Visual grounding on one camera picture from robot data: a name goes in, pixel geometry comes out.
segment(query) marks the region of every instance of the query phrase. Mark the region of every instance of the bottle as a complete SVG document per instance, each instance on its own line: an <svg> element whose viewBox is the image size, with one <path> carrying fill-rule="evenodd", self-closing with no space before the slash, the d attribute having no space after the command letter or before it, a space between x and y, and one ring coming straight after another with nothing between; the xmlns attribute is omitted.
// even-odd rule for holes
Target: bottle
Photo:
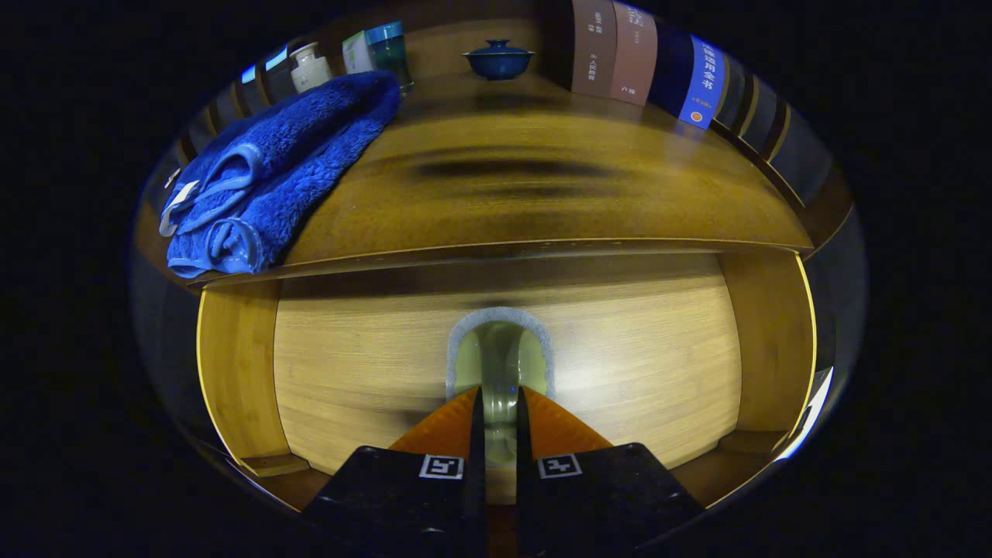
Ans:
<svg viewBox="0 0 992 558"><path fill-rule="evenodd" d="M293 58L293 69L290 70L290 75L293 76L293 87L296 88L297 93L327 83L334 77L330 72L327 59L322 57L317 50L317 43L310 43L296 49L290 54L290 57Z"/></svg>

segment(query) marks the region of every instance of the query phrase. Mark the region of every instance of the blue towel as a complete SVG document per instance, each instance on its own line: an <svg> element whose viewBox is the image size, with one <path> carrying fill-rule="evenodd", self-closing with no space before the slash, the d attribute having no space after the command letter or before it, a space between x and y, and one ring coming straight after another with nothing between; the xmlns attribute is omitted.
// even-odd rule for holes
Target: blue towel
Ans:
<svg viewBox="0 0 992 558"><path fill-rule="evenodd" d="M192 278L214 269L258 273L288 248L307 209L393 119L400 103L386 71L343 75L234 122L183 170L169 268Z"/></svg>

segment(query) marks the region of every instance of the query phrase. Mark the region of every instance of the wooden shelf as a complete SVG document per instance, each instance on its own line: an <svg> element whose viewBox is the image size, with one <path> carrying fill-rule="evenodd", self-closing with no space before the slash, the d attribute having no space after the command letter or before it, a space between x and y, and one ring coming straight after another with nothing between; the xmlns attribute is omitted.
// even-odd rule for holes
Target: wooden shelf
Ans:
<svg viewBox="0 0 992 558"><path fill-rule="evenodd" d="M210 417L259 478L333 475L358 446L389 447L443 404L450 330L490 306L548 329L558 404L614 444L645 444L704 503L770 463L806 406L813 308L798 256L775 250L210 284L197 345ZM513 502L515 472L488 471L487 492Z"/></svg>
<svg viewBox="0 0 992 558"><path fill-rule="evenodd" d="M506 82L458 73L417 82L282 266L234 280L583 241L593 250L615 249L604 241L812 250L789 204L714 132L534 73Z"/></svg>

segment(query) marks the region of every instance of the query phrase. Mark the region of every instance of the black background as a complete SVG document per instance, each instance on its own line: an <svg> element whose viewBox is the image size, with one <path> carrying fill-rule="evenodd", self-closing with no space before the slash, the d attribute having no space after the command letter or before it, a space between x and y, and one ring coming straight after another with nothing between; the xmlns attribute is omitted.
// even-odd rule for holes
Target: black background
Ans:
<svg viewBox="0 0 992 558"><path fill-rule="evenodd" d="M968 320L985 299L988 252L978 198L988 181L968 174L988 160L982 14L840 2L655 9L807 116L848 175L871 265L864 350L829 422L791 467L674 538L673 554L976 554L990 493L988 421L967 416L989 397L987 328ZM171 426L138 358L125 259L136 185L174 131L234 69L342 7L22 10L5 15L4 34L17 124L4 149L4 274L18 288L4 291L13 452L0 471L13 497L0 546L341 555L226 481Z"/></svg>

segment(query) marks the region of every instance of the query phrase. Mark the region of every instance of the pink book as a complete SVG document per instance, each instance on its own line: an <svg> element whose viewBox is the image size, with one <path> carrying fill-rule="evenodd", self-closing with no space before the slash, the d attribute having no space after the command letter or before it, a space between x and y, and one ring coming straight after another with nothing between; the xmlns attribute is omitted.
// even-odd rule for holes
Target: pink book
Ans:
<svg viewBox="0 0 992 558"><path fill-rule="evenodd" d="M575 16L571 90L609 97L617 50L613 4L610 0L571 0L571 5Z"/></svg>
<svg viewBox="0 0 992 558"><path fill-rule="evenodd" d="M617 54L610 96L644 106L658 57L655 18L621 2L613 2L613 9L617 20Z"/></svg>

